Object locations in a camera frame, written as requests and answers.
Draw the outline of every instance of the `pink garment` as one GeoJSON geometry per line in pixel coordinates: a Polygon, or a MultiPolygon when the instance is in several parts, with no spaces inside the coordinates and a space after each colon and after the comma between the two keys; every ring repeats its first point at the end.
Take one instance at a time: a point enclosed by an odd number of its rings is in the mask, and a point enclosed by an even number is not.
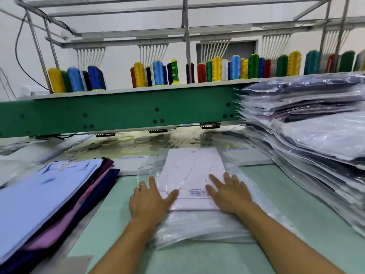
{"type": "Polygon", "coordinates": [[[57,223],[50,226],[47,230],[37,236],[35,239],[25,244],[23,250],[38,250],[43,248],[49,248],[54,244],[62,233],[66,230],[67,226],[70,224],[72,218],[75,216],[76,212],[80,209],[86,199],[89,197],[92,190],[100,183],[100,181],[105,177],[108,171],[112,167],[108,168],[89,188],[85,193],[79,198],[75,206],[57,223]]]}

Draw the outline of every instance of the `metal rack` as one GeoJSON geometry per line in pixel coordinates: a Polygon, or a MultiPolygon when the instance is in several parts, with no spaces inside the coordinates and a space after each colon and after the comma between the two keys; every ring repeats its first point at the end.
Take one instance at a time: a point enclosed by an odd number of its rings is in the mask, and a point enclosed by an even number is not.
{"type": "MultiPolygon", "coordinates": [[[[190,59],[190,41],[219,41],[231,40],[232,38],[248,37],[248,36],[270,36],[283,35],[295,32],[308,32],[322,30],[322,38],[320,44],[320,53],[322,53],[325,36],[327,31],[339,30],[338,40],[336,44],[335,55],[338,58],[340,51],[341,39],[344,30],[365,27],[365,16],[347,17],[348,6],[350,0],[345,0],[344,11],[341,18],[329,18],[331,1],[332,0],[258,0],[258,1],[240,1],[240,2],[221,2],[211,4],[193,4],[189,5],[188,0],[183,0],[181,6],[155,6],[147,8],[133,8],[124,10],[88,10],[77,12],[57,12],[44,13],[42,8],[56,8],[79,5],[97,5],[120,2],[138,2],[148,0],[15,0],[16,4],[25,8],[26,17],[28,19],[34,43],[39,55],[39,60],[42,65],[43,73],[48,84],[50,93],[52,87],[49,82],[47,69],[44,64],[41,50],[39,48],[37,36],[34,32],[34,24],[31,20],[30,12],[44,19],[45,29],[50,42],[52,54],[55,60],[56,67],[58,66],[57,55],[54,50],[54,45],[63,49],[79,49],[79,48],[101,48],[109,46],[122,45],[151,45],[151,44],[167,44],[175,42],[185,42],[186,46],[186,61],[191,64],[190,59]],[[250,6],[250,5],[267,5],[267,4],[285,4],[296,2],[317,2],[299,15],[295,16],[292,21],[288,22],[266,22],[241,25],[223,25],[223,26],[205,26],[205,27],[189,27],[188,11],[191,9],[202,8],[218,8],[229,6],[250,6]],[[327,4],[326,15],[322,19],[301,20],[305,15],[327,4]],[[170,29],[151,29],[140,31],[112,31],[112,32],[89,32],[82,33],[69,27],[64,22],[56,18],[68,16],[85,16],[85,15],[101,15],[101,14],[116,14],[116,13],[135,13],[135,12],[153,12],[165,10],[182,10],[182,23],[180,28],[170,29]],[[60,42],[52,38],[48,27],[48,22],[58,25],[63,29],[71,32],[74,36],[68,42],[60,42]]],[[[188,67],[189,76],[191,78],[191,67],[188,67]]]]}

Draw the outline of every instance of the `hand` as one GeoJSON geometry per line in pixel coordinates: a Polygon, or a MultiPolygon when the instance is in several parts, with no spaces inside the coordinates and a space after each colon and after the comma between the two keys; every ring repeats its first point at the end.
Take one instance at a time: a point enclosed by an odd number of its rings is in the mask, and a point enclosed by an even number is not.
{"type": "Polygon", "coordinates": [[[223,177],[226,184],[221,183],[214,175],[210,174],[209,178],[217,187],[218,192],[209,184],[206,185],[207,192],[222,211],[237,214],[240,207],[252,203],[251,194],[244,182],[240,182],[236,175],[231,178],[225,172],[223,177]]]}
{"type": "Polygon", "coordinates": [[[154,228],[166,216],[167,210],[179,195],[179,190],[173,190],[166,199],[162,199],[158,192],[155,178],[148,180],[150,188],[145,182],[140,182],[134,189],[134,194],[129,201],[129,211],[132,219],[137,219],[143,224],[154,228]]]}

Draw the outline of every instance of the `stack of packaged garments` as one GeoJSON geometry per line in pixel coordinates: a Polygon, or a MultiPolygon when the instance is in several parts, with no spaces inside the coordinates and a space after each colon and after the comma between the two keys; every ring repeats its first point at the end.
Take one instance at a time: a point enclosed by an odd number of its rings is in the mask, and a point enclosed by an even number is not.
{"type": "Polygon", "coordinates": [[[0,273],[29,273],[56,251],[116,183],[112,166],[107,158],[53,162],[0,190],[0,273]]]}
{"type": "Polygon", "coordinates": [[[150,245],[157,249],[185,239],[251,243],[254,239],[244,224],[232,214],[219,210],[207,194],[205,185],[215,185],[209,174],[223,181],[223,173],[236,174],[249,189],[252,200],[269,216],[296,233],[293,225],[281,213],[256,183],[234,165],[224,151],[216,148],[162,149],[154,163],[153,175],[163,198],[179,189],[167,218],[158,225],[150,245]]]}
{"type": "Polygon", "coordinates": [[[365,236],[365,77],[306,78],[240,90],[247,94],[238,100],[247,141],[365,236]],[[298,111],[298,106],[306,108],[298,111]],[[270,115],[248,113],[251,108],[270,115]]]}

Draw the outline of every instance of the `folded light blue shirt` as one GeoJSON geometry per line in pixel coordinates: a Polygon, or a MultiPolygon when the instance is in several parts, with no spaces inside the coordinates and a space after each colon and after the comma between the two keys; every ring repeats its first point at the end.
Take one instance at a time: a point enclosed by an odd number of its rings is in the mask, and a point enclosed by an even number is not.
{"type": "Polygon", "coordinates": [[[0,190],[0,264],[57,212],[102,162],[53,162],[0,190]]]}

